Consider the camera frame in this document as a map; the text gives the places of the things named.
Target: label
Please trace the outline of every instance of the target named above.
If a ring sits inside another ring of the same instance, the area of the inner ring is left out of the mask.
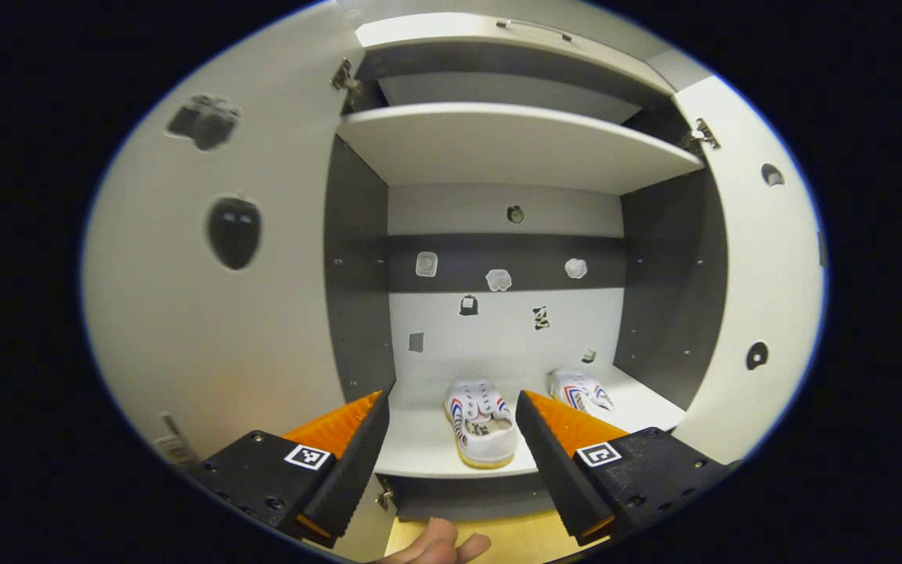
[[[582,449],[577,449],[576,453],[591,468],[595,467],[595,465],[605,465],[613,463],[613,461],[622,460],[622,455],[608,443],[584,446]]]

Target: wooden floor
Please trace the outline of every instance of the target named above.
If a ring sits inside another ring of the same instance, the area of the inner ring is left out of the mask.
[[[597,543],[581,548],[566,534],[565,526],[556,511],[494,521],[459,521],[458,544],[472,533],[481,533],[492,541],[490,549],[472,562],[475,564],[517,564],[540,563],[568,556],[574,552],[590,548]],[[389,536],[389,555],[412,544],[420,536],[426,523],[422,521],[395,521]]]

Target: cabinet handle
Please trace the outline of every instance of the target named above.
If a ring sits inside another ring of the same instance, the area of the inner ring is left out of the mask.
[[[501,27],[501,28],[506,29],[508,24],[526,25],[529,27],[537,27],[538,29],[554,31],[555,33],[558,33],[559,35],[562,36],[563,42],[572,42],[572,40],[573,40],[572,35],[569,35],[568,33],[562,31],[562,29],[556,29],[554,27],[549,27],[547,25],[541,25],[540,23],[534,23],[534,22],[530,22],[530,21],[520,21],[520,20],[497,20],[496,21],[496,27]]]

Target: shoe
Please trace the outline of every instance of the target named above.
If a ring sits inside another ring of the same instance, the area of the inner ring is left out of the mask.
[[[574,410],[593,415],[606,424],[615,423],[615,404],[601,387],[601,383],[591,378],[587,371],[579,368],[559,368],[549,374],[548,388],[556,400]]]
[[[454,426],[458,456],[473,468],[500,468],[513,460],[517,425],[502,394],[483,379],[451,382],[444,415]]]

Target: shoe sole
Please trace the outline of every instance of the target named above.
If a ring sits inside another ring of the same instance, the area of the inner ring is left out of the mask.
[[[451,414],[448,413],[447,408],[444,408],[443,404],[441,404],[441,411],[444,411],[444,418],[452,424],[451,422]],[[513,453],[504,461],[498,461],[497,463],[480,463],[480,461],[473,461],[472,458],[466,456],[465,453],[461,450],[461,445],[458,443],[458,439],[455,439],[454,442],[455,450],[458,450],[458,458],[461,458],[461,461],[466,465],[470,465],[472,468],[479,468],[479,470],[492,470],[492,468],[503,468],[505,465],[508,465],[513,461]]]

